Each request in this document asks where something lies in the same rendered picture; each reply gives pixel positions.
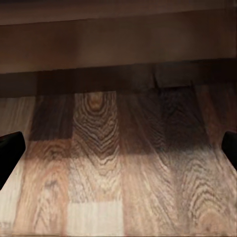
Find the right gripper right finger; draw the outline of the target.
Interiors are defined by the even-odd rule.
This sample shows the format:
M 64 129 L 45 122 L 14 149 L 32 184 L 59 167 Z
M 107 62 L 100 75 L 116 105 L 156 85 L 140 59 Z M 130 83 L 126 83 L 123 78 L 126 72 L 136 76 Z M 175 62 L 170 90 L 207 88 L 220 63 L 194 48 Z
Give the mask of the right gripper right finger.
M 226 131 L 221 148 L 237 170 L 237 133 Z

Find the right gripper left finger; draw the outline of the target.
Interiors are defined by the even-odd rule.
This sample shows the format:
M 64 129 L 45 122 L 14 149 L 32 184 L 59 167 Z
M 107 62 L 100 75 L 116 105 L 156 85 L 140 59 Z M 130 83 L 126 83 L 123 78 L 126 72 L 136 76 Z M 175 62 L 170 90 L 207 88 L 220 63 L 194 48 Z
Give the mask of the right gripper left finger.
M 0 137 L 0 190 L 25 150 L 26 144 L 21 131 Z

